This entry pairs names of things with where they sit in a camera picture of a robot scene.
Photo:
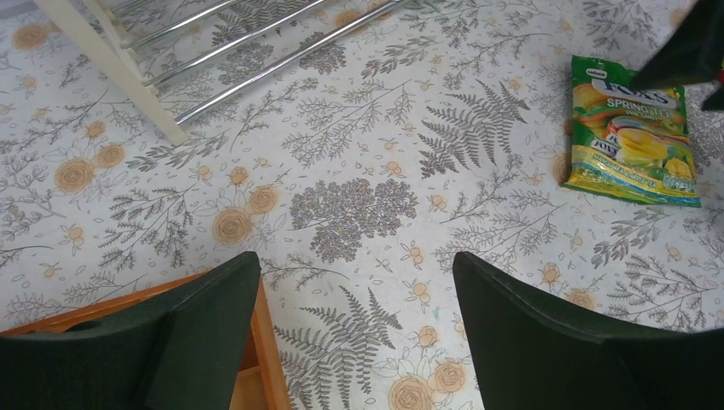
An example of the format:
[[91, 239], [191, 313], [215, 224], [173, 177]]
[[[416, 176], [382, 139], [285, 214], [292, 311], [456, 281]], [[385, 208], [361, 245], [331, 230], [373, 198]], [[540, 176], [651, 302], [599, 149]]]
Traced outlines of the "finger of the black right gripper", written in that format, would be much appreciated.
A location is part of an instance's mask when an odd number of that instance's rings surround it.
[[723, 110], [723, 2], [700, 0], [668, 42], [630, 81], [635, 90], [672, 88], [716, 81], [703, 111]]

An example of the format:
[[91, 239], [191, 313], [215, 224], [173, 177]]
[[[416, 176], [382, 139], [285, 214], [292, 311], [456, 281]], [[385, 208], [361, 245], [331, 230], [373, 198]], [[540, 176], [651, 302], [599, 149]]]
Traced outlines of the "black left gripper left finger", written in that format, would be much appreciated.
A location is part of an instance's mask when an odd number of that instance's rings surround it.
[[226, 409], [260, 284], [256, 253], [62, 332], [1, 340], [4, 409]]

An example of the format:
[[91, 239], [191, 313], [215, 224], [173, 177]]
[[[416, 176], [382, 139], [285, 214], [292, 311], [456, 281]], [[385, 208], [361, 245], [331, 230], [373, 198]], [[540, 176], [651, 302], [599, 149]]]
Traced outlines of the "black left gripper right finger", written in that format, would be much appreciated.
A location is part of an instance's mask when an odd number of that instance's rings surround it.
[[723, 332], [636, 325], [469, 252], [452, 274], [487, 409], [720, 409]]

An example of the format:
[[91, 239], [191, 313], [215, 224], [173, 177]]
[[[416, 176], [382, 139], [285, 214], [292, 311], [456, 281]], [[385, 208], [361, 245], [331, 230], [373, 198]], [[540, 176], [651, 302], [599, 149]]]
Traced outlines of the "green candy bag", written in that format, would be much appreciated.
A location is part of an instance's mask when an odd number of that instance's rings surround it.
[[698, 208], [683, 87], [638, 91], [636, 72], [572, 56], [570, 173], [563, 186], [626, 202]]

